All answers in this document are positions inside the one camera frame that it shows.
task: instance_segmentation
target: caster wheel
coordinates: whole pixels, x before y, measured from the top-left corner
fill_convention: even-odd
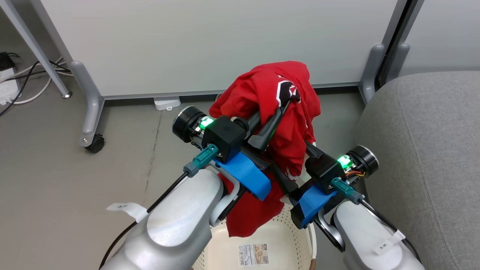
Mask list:
[[[93,136],[92,144],[85,147],[88,152],[90,153],[97,153],[98,151],[102,150],[103,146],[105,145],[105,139],[101,134],[95,134]]]

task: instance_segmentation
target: concrete floor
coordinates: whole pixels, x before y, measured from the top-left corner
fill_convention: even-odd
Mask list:
[[[22,55],[21,68],[31,65],[35,58],[15,31],[7,36],[2,50]],[[44,50],[58,58],[55,48]],[[21,99],[37,93],[47,79],[32,78]],[[107,103],[98,129],[106,145],[90,154],[78,145],[85,98],[73,78],[62,79],[71,98],[62,99],[51,84],[36,100],[0,117],[2,269],[97,269],[110,243],[132,221],[106,207],[152,204],[197,153],[173,135],[173,119],[185,106],[207,111],[212,103],[183,103],[170,112],[156,111],[151,100]],[[339,156],[355,145],[361,97],[338,93],[320,95],[320,100],[322,115],[313,122],[317,146]],[[316,269],[346,269],[342,255],[320,231],[317,236]]]

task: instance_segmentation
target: barcode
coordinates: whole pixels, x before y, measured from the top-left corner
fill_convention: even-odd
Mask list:
[[[239,252],[239,263],[240,266],[245,266],[245,261],[243,260],[243,252]]]

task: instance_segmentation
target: red cloth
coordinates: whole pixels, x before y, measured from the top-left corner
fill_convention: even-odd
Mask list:
[[[247,119],[260,109],[263,125],[280,107],[279,103],[285,104],[285,93],[279,93],[281,84],[290,84],[290,95],[299,94],[300,101],[291,102],[267,151],[284,172],[288,170],[290,175],[299,176],[305,157],[304,140],[310,143],[315,141],[312,119],[320,114],[320,101],[309,78],[307,66],[301,62],[286,61],[257,66],[238,77],[212,105],[209,113],[215,118],[226,115]],[[225,178],[222,180],[230,192],[230,181]],[[283,208],[280,202],[282,196],[274,179],[272,190],[264,201],[245,193],[227,216],[229,236],[252,235],[258,227],[280,213]]]

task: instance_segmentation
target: white tag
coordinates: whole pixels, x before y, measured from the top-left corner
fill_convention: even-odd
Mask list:
[[[147,209],[136,203],[114,203],[110,205],[107,210],[124,211],[134,217],[137,223],[140,223],[140,221],[148,215]]]
[[[240,245],[238,251],[240,266],[253,266],[269,263],[267,244]]]
[[[390,238],[385,239],[378,245],[373,248],[376,254],[382,255],[383,253],[387,252],[390,248],[393,247],[396,243],[405,239],[405,236],[400,230],[397,230]]]

